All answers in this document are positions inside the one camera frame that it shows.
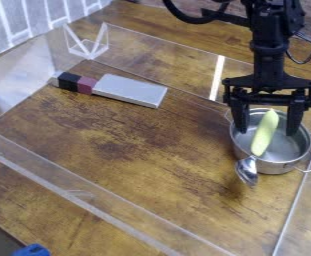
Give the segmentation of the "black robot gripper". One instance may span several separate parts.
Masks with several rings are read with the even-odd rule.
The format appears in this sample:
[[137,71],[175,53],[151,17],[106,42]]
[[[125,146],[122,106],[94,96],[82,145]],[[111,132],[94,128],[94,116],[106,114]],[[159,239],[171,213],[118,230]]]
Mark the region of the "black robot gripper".
[[285,72],[285,53],[289,45],[253,46],[254,73],[225,78],[223,102],[231,107],[234,124],[245,134],[249,128],[250,104],[289,106],[286,135],[301,126],[305,109],[311,107],[311,80]]

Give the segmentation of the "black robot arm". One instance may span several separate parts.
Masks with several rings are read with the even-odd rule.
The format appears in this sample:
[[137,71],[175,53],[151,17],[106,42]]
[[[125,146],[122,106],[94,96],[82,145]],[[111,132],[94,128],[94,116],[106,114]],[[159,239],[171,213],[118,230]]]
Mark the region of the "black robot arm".
[[223,102],[231,108],[234,124],[247,132],[250,105],[288,107],[286,135],[301,126],[304,112],[311,107],[311,80],[285,72],[290,37],[300,36],[305,11],[300,0],[241,0],[246,7],[253,39],[254,73],[226,78]]

